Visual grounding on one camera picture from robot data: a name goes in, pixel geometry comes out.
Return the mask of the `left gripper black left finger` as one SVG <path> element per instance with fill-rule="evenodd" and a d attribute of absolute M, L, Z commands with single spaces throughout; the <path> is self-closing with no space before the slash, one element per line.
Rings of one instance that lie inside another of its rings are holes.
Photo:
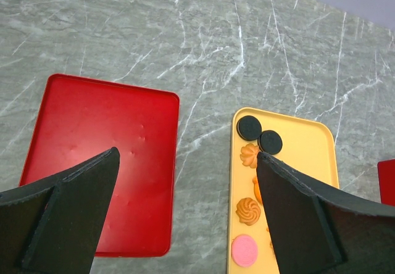
<path fill-rule="evenodd" d="M 1 273 L 89 273 L 119 166 L 112 147 L 1 192 Z"/>

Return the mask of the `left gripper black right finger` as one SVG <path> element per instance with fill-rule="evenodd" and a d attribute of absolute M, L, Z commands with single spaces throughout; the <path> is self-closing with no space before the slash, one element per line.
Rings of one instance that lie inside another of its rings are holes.
<path fill-rule="evenodd" d="M 274 156 L 257 179 L 280 273 L 394 273 L 394 207 L 346 193 Z"/>

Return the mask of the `large orange fish cookie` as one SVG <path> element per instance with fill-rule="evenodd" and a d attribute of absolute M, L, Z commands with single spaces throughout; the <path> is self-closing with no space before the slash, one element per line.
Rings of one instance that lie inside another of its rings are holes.
<path fill-rule="evenodd" d="M 263 202 L 262 202 L 262 198 L 261 198 L 261 194 L 260 194 L 258 179 L 256 176 L 252 179 L 252 182 L 254 185 L 254 195 L 256 197 L 256 200 L 260 205 L 262 205 Z"/>

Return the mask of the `red cookie box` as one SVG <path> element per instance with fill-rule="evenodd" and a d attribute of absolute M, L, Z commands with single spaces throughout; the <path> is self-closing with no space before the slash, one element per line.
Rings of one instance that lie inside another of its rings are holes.
<path fill-rule="evenodd" d="M 377 168 L 381 202 L 395 206 L 395 159 L 378 162 Z"/>

